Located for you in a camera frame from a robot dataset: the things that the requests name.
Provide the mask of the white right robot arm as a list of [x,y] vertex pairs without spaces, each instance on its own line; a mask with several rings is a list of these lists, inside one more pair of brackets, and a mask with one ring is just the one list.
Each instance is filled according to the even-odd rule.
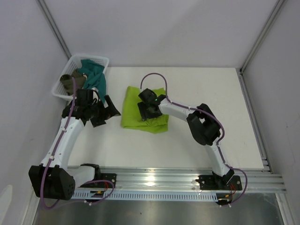
[[181,105],[171,101],[167,95],[157,96],[150,89],[140,92],[138,108],[143,121],[169,115],[187,122],[194,140],[205,147],[212,163],[214,184],[225,189],[231,184],[234,171],[225,161],[220,149],[224,128],[206,104],[197,107]]

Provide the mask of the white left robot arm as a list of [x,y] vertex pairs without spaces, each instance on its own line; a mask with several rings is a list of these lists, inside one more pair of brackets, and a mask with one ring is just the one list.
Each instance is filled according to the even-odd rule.
[[62,111],[60,128],[47,155],[29,169],[36,196],[70,200],[78,187],[98,187],[103,177],[99,165],[85,163],[68,173],[68,161],[87,122],[96,128],[119,115],[109,95],[101,100],[95,90],[78,89],[76,97]]

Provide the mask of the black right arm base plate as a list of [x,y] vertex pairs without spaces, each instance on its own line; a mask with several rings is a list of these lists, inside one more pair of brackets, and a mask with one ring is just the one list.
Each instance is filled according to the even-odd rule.
[[242,182],[240,176],[234,175],[228,183],[223,182],[221,178],[217,178],[213,175],[199,175],[195,180],[199,183],[201,190],[225,190],[229,191],[231,188],[241,191]]

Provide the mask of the lime green shorts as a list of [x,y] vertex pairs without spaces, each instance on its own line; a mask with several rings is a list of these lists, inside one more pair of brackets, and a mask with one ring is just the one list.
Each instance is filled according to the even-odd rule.
[[128,86],[123,102],[121,115],[121,127],[125,129],[140,130],[152,134],[159,134],[168,131],[168,115],[162,115],[158,118],[147,119],[143,121],[139,112],[138,103],[141,99],[138,97],[140,89],[138,87]]

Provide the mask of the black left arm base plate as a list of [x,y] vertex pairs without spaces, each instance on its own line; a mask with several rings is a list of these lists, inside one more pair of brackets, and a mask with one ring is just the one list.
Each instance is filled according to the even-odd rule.
[[93,187],[96,188],[111,188],[112,185],[107,182],[107,180],[111,181],[114,185],[116,184],[117,174],[115,173],[101,173],[100,175],[96,175],[94,180],[106,180],[106,182],[95,182],[92,184]]

